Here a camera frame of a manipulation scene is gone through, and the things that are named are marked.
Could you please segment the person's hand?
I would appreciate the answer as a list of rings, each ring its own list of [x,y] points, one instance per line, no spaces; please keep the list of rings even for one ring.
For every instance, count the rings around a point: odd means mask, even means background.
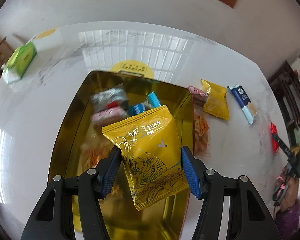
[[[289,177],[286,178],[286,169],[282,170],[280,177],[287,182],[287,191],[280,204],[280,211],[286,212],[291,210],[293,207],[297,207],[300,210],[300,205],[298,201],[298,191],[299,191],[299,178]]]

